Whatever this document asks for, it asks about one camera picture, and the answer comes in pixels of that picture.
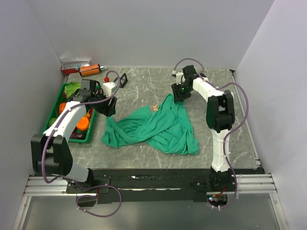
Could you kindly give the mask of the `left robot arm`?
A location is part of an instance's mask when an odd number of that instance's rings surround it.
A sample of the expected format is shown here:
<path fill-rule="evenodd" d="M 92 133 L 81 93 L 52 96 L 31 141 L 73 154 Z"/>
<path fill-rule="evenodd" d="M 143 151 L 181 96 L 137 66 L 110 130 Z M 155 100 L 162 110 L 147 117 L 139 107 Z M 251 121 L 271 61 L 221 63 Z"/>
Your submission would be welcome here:
<path fill-rule="evenodd" d="M 100 84 L 82 80 L 81 86 L 70 97 L 56 121 L 43 133 L 31 138 L 33 169 L 41 173 L 47 184 L 62 177 L 75 182 L 85 193 L 94 189 L 93 171 L 74 162 L 68 146 L 71 134 L 90 109 L 111 116 L 115 113 L 119 83 Z"/>

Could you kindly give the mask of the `green garment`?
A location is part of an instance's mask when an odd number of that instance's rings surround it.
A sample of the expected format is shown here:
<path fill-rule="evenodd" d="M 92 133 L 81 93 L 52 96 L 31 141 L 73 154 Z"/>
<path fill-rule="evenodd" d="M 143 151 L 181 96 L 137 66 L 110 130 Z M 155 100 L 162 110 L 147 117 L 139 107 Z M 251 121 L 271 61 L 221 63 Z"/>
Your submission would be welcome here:
<path fill-rule="evenodd" d="M 197 155 L 200 151 L 184 103 L 175 103 L 172 94 L 157 111 L 143 106 L 119 121 L 107 117 L 101 140 L 113 148 L 146 142 L 165 154 Z"/>

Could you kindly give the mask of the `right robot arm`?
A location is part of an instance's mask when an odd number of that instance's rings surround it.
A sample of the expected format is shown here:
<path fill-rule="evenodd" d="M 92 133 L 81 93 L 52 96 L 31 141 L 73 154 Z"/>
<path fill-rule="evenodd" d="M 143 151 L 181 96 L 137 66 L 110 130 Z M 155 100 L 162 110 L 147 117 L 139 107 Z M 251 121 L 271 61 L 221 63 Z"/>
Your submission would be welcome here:
<path fill-rule="evenodd" d="M 198 74 L 193 65 L 185 66 L 182 72 L 172 71 L 176 83 L 172 84 L 174 102 L 179 103 L 191 97 L 196 91 L 207 103 L 206 124 L 213 137 L 213 161 L 211 163 L 209 185 L 220 191 L 232 179 L 229 165 L 229 139 L 227 135 L 235 122 L 234 99 L 230 91 L 221 91 L 209 82 L 204 74 Z"/>

